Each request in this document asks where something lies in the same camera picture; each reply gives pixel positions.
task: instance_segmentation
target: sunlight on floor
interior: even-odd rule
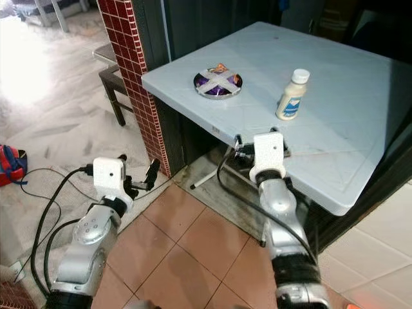
[[[0,88],[14,104],[44,98],[53,86],[44,41],[17,18],[0,24]]]

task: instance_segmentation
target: bottle label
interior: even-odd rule
[[[299,103],[301,102],[302,97],[290,98],[288,104],[283,110],[284,117],[292,117],[296,114],[299,109]]]

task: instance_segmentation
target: bottle cap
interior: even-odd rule
[[[308,82],[310,72],[304,69],[296,69],[292,75],[292,82],[296,84],[306,84]]]

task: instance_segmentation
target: red tiled pillar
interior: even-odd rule
[[[161,161],[161,171],[171,176],[153,96],[142,87],[147,72],[131,0],[98,0],[127,94],[142,132],[147,153]]]
[[[35,309],[32,299],[20,283],[0,284],[0,308]]]

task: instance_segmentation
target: beige floor tile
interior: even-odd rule
[[[115,274],[113,269],[106,266],[100,288],[93,299],[91,309],[121,309],[132,295],[133,293]]]
[[[332,290],[329,286],[325,285],[329,295],[329,302],[332,306],[331,309],[346,309],[346,306],[350,304],[350,301],[343,297],[341,294]]]
[[[277,308],[272,264],[255,239],[249,238],[223,282],[254,309]]]
[[[207,207],[178,244],[222,280],[248,237],[233,223]]]
[[[219,280],[186,251],[175,246],[138,289],[140,299],[150,299],[163,309],[203,309]]]
[[[204,208],[205,205],[189,193],[171,185],[144,215],[171,239],[178,241]]]
[[[211,301],[206,306],[206,309],[250,309],[239,296],[231,291],[223,283],[219,286]]]
[[[121,233],[108,263],[132,290],[144,282],[174,242],[144,216]]]

